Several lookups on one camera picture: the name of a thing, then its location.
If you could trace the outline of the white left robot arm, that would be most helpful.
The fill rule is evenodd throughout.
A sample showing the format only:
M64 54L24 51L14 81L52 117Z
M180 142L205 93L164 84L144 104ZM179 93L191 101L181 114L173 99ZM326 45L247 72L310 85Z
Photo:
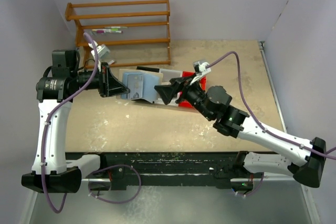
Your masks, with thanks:
M100 167L97 154L67 160L65 143L69 113L80 89L98 90L103 98L130 92L106 62L95 71L80 71L76 50L54 50L52 65L36 84L40 116L38 147L31 172L21 184L38 193L76 193L82 179Z

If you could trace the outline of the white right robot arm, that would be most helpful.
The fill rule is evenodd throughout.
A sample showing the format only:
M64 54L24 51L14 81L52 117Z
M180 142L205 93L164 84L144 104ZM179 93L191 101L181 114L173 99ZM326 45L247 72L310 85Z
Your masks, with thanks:
M214 121L213 128L224 136L257 143L272 154L246 152L240 161L250 173L275 173L292 177L312 188L321 184L326 158L325 140L300 138L260 123L251 113L231 105L232 97L222 86L212 86L204 91L189 77L173 78L168 85L154 87L164 104L187 101L203 117Z

